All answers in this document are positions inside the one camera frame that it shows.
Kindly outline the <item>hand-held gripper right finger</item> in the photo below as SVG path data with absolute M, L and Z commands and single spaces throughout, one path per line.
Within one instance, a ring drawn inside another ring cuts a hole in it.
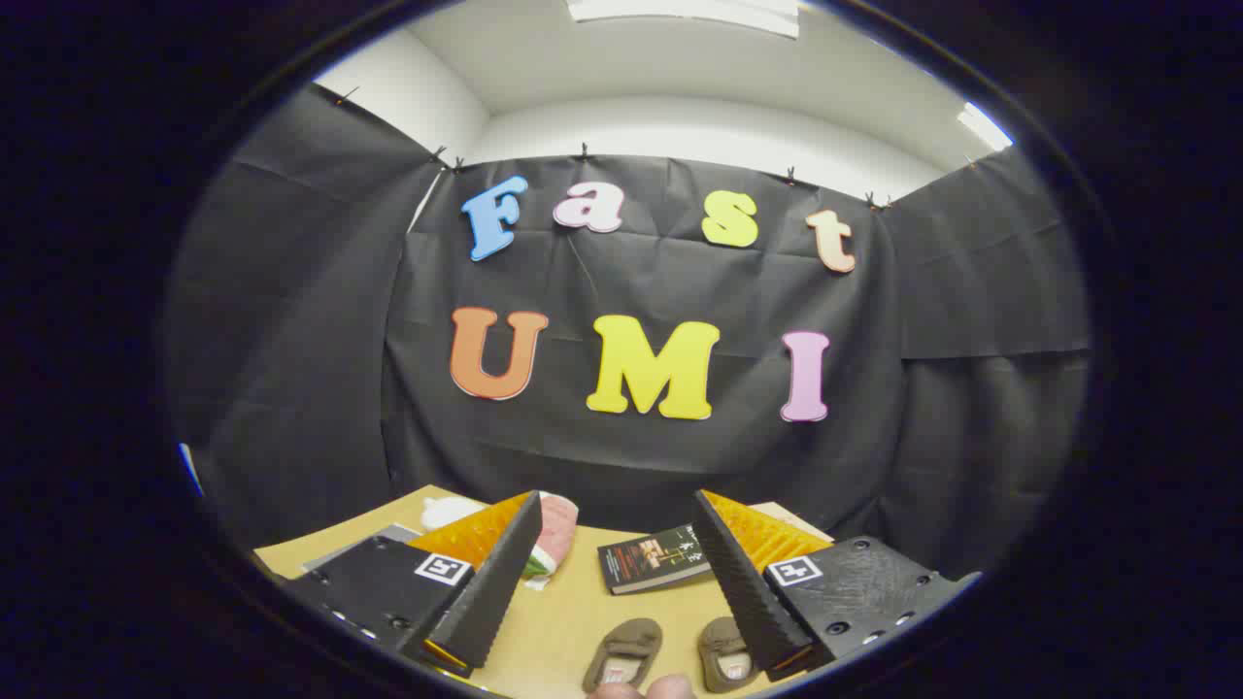
M 936 616 L 981 578 L 950 580 L 858 536 L 828 544 L 711 491 L 692 529 L 755 667 L 769 682 L 835 670 Z

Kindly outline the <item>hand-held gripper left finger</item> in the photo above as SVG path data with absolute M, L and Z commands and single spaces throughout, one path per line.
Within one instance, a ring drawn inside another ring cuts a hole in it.
M 543 529 L 516 495 L 403 544 L 375 534 L 283 585 L 364 646 L 461 678 L 486 664 Z

